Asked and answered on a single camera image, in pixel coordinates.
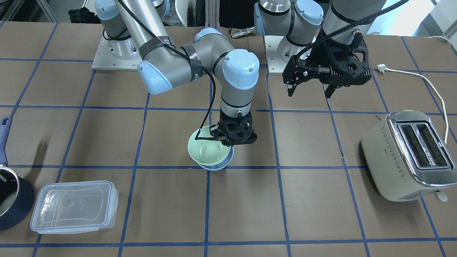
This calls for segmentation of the cream and chrome toaster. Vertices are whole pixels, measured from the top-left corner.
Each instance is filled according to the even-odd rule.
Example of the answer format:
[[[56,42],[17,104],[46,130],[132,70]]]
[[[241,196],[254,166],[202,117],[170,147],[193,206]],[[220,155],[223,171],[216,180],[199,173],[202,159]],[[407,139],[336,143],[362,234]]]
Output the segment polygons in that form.
[[[434,194],[448,200],[444,189],[456,186],[456,161],[429,116],[395,111],[361,140],[379,194],[393,202]]]

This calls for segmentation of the dark blue saucepan with lid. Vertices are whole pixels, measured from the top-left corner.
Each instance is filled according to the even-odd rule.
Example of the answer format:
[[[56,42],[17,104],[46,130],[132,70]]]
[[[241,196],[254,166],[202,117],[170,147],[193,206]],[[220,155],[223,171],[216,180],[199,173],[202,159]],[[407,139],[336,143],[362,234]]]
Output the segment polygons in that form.
[[[0,229],[16,226],[29,214],[35,199],[30,182],[18,176],[8,167],[6,144],[12,124],[12,116],[5,116],[0,124]]]

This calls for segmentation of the blue bowl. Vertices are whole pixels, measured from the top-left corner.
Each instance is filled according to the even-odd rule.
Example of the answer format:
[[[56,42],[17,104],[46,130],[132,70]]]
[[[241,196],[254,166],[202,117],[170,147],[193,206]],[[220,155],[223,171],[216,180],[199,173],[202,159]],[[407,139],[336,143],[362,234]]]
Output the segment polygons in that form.
[[[208,170],[208,171],[219,171],[219,170],[226,168],[230,164],[230,162],[233,159],[234,152],[235,152],[235,150],[233,149],[233,147],[230,147],[230,151],[228,152],[228,155],[225,157],[225,159],[223,159],[222,162],[220,162],[216,165],[204,165],[199,162],[197,162],[197,164],[199,166],[201,166],[201,168]]]

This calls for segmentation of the clear plastic food container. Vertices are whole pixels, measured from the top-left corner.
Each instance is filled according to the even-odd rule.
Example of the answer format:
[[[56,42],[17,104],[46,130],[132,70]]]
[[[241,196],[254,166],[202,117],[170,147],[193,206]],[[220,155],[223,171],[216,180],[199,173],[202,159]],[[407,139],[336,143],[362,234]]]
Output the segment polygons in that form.
[[[53,183],[39,190],[30,229],[39,234],[78,234],[111,229],[119,192],[109,181]]]

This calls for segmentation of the green bowl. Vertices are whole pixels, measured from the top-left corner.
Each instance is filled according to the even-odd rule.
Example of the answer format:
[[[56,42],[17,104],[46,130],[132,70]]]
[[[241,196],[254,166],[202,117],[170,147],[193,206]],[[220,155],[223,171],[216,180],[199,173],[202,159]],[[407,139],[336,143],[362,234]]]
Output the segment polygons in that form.
[[[230,151],[229,146],[222,145],[221,141],[196,140],[196,130],[189,138],[187,150],[190,157],[204,165],[216,165],[225,159]]]

